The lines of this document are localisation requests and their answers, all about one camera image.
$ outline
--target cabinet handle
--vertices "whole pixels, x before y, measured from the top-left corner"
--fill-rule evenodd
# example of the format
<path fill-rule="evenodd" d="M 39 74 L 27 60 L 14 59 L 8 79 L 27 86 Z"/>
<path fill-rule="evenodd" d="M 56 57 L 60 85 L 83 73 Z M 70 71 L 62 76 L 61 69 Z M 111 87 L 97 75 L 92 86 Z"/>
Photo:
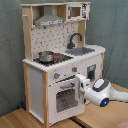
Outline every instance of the cabinet handle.
<path fill-rule="evenodd" d="M 74 83 L 71 83 L 71 85 L 69 86 L 60 86 L 61 89 L 65 89 L 65 88 L 73 88 L 75 86 Z"/>
<path fill-rule="evenodd" d="M 23 15 L 23 17 L 28 17 L 28 15 Z"/>
<path fill-rule="evenodd" d="M 71 17 L 72 17 L 72 7 L 68 6 L 68 10 L 70 11 L 70 15 L 68 16 L 68 19 L 71 19 Z"/>

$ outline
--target backsplash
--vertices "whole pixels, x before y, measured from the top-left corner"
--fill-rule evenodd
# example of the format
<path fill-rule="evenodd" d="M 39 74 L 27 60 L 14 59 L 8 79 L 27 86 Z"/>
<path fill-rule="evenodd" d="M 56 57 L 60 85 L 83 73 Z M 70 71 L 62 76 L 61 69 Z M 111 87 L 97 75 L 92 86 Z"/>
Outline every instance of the backsplash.
<path fill-rule="evenodd" d="M 78 33 L 79 22 L 57 24 L 44 27 L 35 27 L 31 31 L 33 58 L 44 50 L 54 49 L 56 52 L 66 50 L 70 37 Z M 73 38 L 73 43 L 78 46 L 78 36 Z"/>

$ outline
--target oven handle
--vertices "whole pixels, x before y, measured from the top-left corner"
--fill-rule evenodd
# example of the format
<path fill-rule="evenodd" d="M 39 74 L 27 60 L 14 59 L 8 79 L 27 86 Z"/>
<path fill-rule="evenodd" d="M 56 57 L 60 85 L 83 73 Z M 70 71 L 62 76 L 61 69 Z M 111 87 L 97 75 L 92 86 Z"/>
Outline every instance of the oven handle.
<path fill-rule="evenodd" d="M 71 85 L 69 85 L 69 86 L 60 86 L 61 89 L 73 88 L 73 87 L 75 87 L 75 84 L 74 83 L 71 83 Z"/>

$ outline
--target control knob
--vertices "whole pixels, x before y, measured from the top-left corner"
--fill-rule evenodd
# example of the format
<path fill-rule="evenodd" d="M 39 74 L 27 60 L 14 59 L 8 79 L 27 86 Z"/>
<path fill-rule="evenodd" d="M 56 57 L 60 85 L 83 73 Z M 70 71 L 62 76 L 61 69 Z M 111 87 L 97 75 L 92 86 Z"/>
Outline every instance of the control knob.
<path fill-rule="evenodd" d="M 59 76 L 60 76 L 60 74 L 58 74 L 58 73 L 55 73 L 55 74 L 54 74 L 54 78 L 55 78 L 55 79 L 58 79 Z"/>
<path fill-rule="evenodd" d="M 73 68 L 72 68 L 72 71 L 73 71 L 73 72 L 77 72 L 77 67 L 73 67 Z"/>

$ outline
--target toy sink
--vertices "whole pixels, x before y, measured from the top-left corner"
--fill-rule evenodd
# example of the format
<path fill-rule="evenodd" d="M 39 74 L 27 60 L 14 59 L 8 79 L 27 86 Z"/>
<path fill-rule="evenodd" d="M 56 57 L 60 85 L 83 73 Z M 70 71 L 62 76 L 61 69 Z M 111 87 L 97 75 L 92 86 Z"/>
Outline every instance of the toy sink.
<path fill-rule="evenodd" d="M 65 51 L 65 53 L 68 53 L 74 56 L 81 56 L 94 51 L 95 51 L 94 49 L 90 49 L 86 47 L 78 47 L 78 48 L 68 49 Z"/>

